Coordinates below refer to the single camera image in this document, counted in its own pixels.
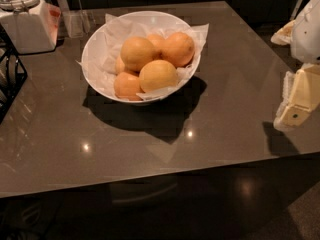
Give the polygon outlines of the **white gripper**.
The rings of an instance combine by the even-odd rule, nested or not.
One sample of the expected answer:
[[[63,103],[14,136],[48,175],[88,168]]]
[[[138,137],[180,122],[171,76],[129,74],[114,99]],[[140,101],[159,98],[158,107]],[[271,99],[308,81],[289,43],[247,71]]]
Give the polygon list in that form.
[[[320,0],[310,0],[295,21],[271,37],[277,45],[290,45],[291,55],[304,64],[296,73],[287,72],[283,80],[282,102],[273,126],[286,132],[301,126],[320,105]]]

